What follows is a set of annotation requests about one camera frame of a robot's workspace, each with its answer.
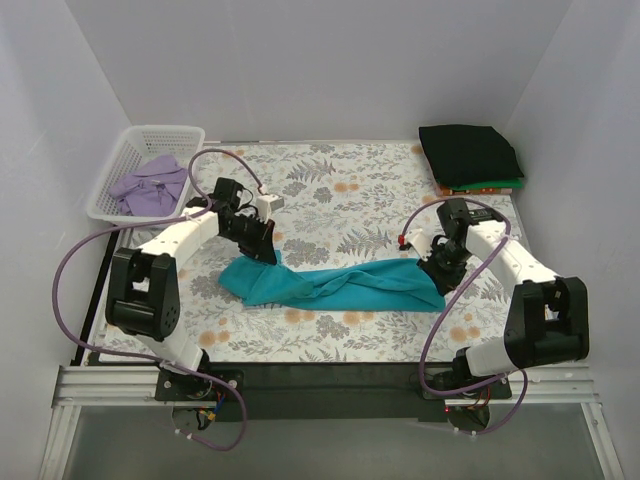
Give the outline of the teal t shirt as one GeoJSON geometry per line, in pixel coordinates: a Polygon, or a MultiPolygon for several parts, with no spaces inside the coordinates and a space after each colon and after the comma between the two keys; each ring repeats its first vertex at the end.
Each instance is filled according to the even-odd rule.
{"type": "Polygon", "coordinates": [[[218,283],[247,307],[424,313],[445,308],[434,282],[409,258],[297,272],[281,263],[240,257],[221,272],[218,283]]]}

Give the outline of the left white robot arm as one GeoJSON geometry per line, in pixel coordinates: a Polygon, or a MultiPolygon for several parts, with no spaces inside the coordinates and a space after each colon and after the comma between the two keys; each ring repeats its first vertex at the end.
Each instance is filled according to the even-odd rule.
{"type": "Polygon", "coordinates": [[[211,392],[213,377],[206,370],[208,355],[180,321],[179,270],[217,236],[236,243],[240,253],[252,260],[277,263],[272,214],[284,206],[284,199],[262,194],[253,202],[242,202],[244,191],[235,180],[218,179],[211,194],[186,203],[184,221],[136,249],[119,249],[112,258],[107,323],[138,338],[160,367],[180,374],[178,387],[193,400],[211,392]]]}

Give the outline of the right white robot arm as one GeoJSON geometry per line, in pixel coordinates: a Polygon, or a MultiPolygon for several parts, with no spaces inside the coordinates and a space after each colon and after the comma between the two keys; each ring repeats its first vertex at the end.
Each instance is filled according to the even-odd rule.
{"type": "Polygon", "coordinates": [[[424,391],[441,397],[475,397],[514,371],[585,359],[590,351],[588,293],[577,277],[544,266],[511,235],[509,219],[487,204],[465,198],[434,201],[442,234],[427,238],[406,224],[398,238],[419,256],[418,267],[452,307],[489,270],[510,296],[504,333],[459,350],[444,389],[418,377],[424,391]]]}

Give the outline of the purple t shirt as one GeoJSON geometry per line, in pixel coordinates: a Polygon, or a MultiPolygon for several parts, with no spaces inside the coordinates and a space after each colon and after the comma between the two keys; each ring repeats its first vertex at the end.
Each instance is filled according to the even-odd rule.
{"type": "Polygon", "coordinates": [[[161,155],[122,177],[109,194],[124,215],[168,217],[177,208],[187,178],[187,169],[173,155],[161,155]]]}

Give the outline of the black folded t shirt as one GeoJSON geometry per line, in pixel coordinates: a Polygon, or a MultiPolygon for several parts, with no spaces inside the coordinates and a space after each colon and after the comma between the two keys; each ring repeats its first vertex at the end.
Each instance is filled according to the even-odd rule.
{"type": "Polygon", "coordinates": [[[447,187],[524,177],[515,149],[491,126],[424,126],[418,134],[432,174],[447,187]]]}

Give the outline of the white plastic basket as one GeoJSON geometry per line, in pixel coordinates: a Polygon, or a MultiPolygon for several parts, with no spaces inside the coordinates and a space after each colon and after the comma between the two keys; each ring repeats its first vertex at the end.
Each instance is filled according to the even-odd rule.
{"type": "Polygon", "coordinates": [[[160,217],[125,215],[109,189],[127,174],[161,155],[172,155],[179,166],[187,168],[195,153],[203,147],[205,131],[196,126],[135,125],[125,130],[98,177],[86,204],[89,218],[113,225],[155,222],[160,217]]]}

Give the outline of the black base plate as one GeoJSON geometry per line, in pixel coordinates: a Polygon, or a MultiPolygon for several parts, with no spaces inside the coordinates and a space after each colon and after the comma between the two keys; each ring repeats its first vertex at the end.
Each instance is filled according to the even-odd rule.
{"type": "MultiPolygon", "coordinates": [[[[423,390],[418,366],[400,363],[214,363],[207,372],[234,385],[250,420],[417,419],[444,422],[445,399],[511,398],[508,381],[484,391],[440,397],[423,390]]],[[[427,363],[424,380],[437,391],[469,387],[480,381],[456,375],[450,363],[427,363]]],[[[161,369],[154,399],[190,407],[214,405],[224,397],[219,421],[242,419],[237,399],[217,384],[161,369]]]]}

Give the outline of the aluminium frame rail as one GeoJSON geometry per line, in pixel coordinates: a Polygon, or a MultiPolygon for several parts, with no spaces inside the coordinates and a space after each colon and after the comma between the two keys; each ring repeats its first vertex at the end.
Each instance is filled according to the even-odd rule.
{"type": "Polygon", "coordinates": [[[487,406],[422,391],[410,363],[227,364],[250,427],[230,453],[174,434],[197,401],[151,365],[59,371],[40,470],[71,478],[620,479],[585,365],[494,387],[487,406]]]}

